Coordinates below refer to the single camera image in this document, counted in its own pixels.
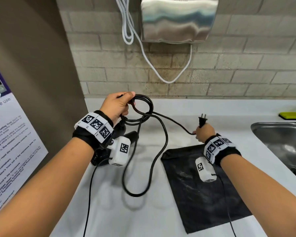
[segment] black cloth bag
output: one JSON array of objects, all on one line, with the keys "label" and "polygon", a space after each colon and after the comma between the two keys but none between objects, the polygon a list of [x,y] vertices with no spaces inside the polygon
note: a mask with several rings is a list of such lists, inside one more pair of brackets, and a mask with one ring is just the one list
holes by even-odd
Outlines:
[{"label": "black cloth bag", "polygon": [[[229,222],[220,179],[206,183],[197,172],[195,160],[204,156],[204,146],[169,149],[161,158],[187,234]],[[224,183],[231,220],[252,215],[223,169],[214,169]]]}]

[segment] poster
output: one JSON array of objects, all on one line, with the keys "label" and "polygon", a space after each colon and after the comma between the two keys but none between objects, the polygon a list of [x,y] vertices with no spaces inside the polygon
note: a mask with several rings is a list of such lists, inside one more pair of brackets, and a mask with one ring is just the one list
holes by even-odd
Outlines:
[{"label": "poster", "polygon": [[0,74],[0,209],[16,194],[47,153]]}]

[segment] yellow sponge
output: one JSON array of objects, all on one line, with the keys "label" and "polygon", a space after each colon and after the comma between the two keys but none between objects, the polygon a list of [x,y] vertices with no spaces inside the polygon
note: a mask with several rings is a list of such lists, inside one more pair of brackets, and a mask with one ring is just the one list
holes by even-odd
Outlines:
[{"label": "yellow sponge", "polygon": [[296,120],[296,112],[281,112],[278,116],[284,120]]}]

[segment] sink basin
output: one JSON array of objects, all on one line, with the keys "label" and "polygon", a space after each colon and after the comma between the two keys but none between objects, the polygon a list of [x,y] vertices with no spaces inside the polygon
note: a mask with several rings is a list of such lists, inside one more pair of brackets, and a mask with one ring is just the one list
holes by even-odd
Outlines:
[{"label": "sink basin", "polygon": [[296,123],[255,123],[251,130],[296,175]]}]

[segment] white cable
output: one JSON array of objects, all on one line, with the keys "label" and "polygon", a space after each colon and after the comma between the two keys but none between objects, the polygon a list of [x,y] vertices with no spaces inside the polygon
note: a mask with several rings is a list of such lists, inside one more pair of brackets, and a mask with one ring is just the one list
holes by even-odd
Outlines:
[{"label": "white cable", "polygon": [[[145,54],[143,44],[141,42],[141,39],[140,39],[139,35],[135,31],[134,21],[132,19],[132,16],[130,15],[130,12],[129,12],[129,9],[128,9],[129,0],[116,0],[116,3],[118,5],[118,8],[120,9],[121,15],[122,15],[122,37],[123,37],[124,42],[127,45],[131,45],[134,42],[134,35],[135,35],[136,38],[138,39],[138,42],[139,42],[140,47],[141,47],[141,51],[143,53],[143,56],[144,56],[146,62],[154,70],[154,72],[159,77],[159,79],[162,80],[163,82],[167,83],[167,84],[174,83],[181,76],[181,74],[186,70],[186,68],[189,66],[189,64],[191,62],[191,59],[192,59],[192,45],[191,45],[191,48],[190,48],[190,59],[189,59],[188,63],[186,64],[186,66],[183,68],[183,70],[179,73],[179,75],[176,78],[174,78],[174,80],[172,80],[172,81],[164,80],[159,75],[158,71],[150,63],[150,61],[148,60],[148,58],[147,58],[147,56]],[[128,34],[127,34],[127,28],[129,29],[130,36],[128,36]]]}]

